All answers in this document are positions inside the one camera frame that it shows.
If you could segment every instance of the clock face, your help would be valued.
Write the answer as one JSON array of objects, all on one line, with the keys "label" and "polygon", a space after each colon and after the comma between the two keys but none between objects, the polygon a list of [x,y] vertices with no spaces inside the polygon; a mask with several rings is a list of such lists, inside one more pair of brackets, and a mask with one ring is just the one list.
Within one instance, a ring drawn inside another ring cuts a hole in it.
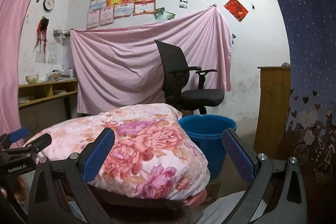
[{"label": "clock face", "polygon": [[55,0],[44,0],[43,2],[43,8],[46,11],[52,10],[54,6],[55,6]]}]

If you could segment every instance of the floral bedding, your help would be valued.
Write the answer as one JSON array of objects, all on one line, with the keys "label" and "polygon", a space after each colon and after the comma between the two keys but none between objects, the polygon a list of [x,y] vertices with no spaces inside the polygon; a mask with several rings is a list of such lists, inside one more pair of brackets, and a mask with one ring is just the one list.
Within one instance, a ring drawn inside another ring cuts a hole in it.
[{"label": "floral bedding", "polygon": [[178,124],[181,113],[167,104],[121,107],[68,120],[38,133],[52,144],[37,160],[66,159],[80,153],[105,128],[115,144],[91,185],[130,198],[183,200],[202,191],[210,179],[208,162]]}]

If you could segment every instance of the silver screw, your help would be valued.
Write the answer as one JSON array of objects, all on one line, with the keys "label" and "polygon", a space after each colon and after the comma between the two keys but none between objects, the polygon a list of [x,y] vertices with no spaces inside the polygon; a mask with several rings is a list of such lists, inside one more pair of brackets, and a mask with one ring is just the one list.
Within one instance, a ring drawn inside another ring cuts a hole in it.
[{"label": "silver screw", "polygon": [[79,156],[78,153],[71,153],[70,159],[75,160],[76,158],[78,158],[78,156]]},{"label": "silver screw", "polygon": [[47,161],[47,157],[42,157],[42,158],[40,158],[40,160],[39,160],[39,162],[40,163],[45,163]]},{"label": "silver screw", "polygon": [[295,164],[297,163],[297,159],[295,157],[289,157],[289,160],[291,161],[291,163]]},{"label": "silver screw", "polygon": [[267,159],[267,156],[266,156],[266,154],[264,154],[264,153],[260,153],[260,154],[258,155],[258,158],[260,158],[261,160],[266,160],[266,159]]}]

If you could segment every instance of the blue gripper pad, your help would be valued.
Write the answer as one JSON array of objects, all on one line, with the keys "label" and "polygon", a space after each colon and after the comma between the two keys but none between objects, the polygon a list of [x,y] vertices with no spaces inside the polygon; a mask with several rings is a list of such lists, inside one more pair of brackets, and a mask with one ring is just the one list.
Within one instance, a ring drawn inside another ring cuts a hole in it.
[{"label": "blue gripper pad", "polygon": [[85,184],[96,178],[100,168],[114,145],[114,141],[114,131],[109,129],[96,145],[92,153],[88,156],[87,160],[83,163],[82,179]]},{"label": "blue gripper pad", "polygon": [[29,135],[29,129],[27,127],[21,128],[9,135],[9,141],[15,143],[28,135]]},{"label": "blue gripper pad", "polygon": [[253,164],[228,130],[223,132],[222,143],[241,179],[252,184],[255,178]]}]

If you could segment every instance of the red diamond-shaped paper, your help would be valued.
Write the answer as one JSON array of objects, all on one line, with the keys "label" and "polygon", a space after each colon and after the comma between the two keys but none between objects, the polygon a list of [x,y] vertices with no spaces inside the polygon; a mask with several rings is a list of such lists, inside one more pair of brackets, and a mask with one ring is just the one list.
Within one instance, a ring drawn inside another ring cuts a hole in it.
[{"label": "red diamond-shaped paper", "polygon": [[241,22],[244,17],[247,15],[248,10],[238,1],[238,0],[229,0],[224,7],[239,21]]}]

